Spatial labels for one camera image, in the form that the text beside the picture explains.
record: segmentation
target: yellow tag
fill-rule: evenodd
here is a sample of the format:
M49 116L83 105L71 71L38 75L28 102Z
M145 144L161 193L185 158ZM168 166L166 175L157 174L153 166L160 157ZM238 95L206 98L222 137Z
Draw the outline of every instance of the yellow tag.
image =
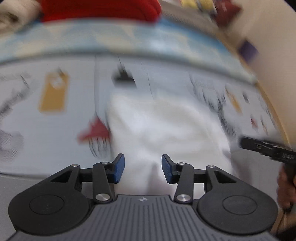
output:
M214 10L215 5L213 0L199 0L203 10L211 12Z
M69 84L69 75L60 69L48 73L39 105L40 112L61 112L65 109L65 98Z
M197 3L195 0L181 0L183 7L197 8Z

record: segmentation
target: red cloth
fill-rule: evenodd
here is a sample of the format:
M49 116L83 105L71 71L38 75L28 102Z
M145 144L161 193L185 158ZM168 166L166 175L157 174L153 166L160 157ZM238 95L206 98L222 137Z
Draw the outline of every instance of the red cloth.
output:
M219 27L226 26L241 10L241 8L229 0L216 1L217 15L214 19Z
M66 18L127 18L154 22L157 0L42 0L43 22Z
M96 116L93 123L90 123L89 129L81 132L78 135L78 141L83 142L91 138L105 138L109 139L109 131L101 120Z

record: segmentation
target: white wall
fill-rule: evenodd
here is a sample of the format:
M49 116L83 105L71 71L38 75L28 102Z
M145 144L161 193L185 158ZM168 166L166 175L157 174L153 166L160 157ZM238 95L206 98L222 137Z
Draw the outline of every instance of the white wall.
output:
M296 13L283 0L233 0L242 14L227 34L239 46L247 38L259 51L250 66L296 144Z

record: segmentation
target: purple object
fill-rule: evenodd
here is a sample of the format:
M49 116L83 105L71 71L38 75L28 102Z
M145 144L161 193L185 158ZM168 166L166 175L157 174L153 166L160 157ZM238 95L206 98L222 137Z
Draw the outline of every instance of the purple object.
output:
M259 52L248 40L245 40L239 48L239 53L247 63L250 63Z

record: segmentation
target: white towel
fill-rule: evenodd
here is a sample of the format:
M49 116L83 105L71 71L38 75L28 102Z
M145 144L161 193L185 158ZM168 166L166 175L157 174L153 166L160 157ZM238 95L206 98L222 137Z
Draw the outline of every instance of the white towel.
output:
M0 3L0 33L15 32L34 21L41 11L35 0L4 0Z
M197 169L215 165L232 173L230 153L218 118L177 98L114 95L108 123L113 155L125 155L126 166L115 193L174 196L176 184L169 185L161 168L161 157L168 154L177 162ZM203 185L194 185L194 198L204 194Z

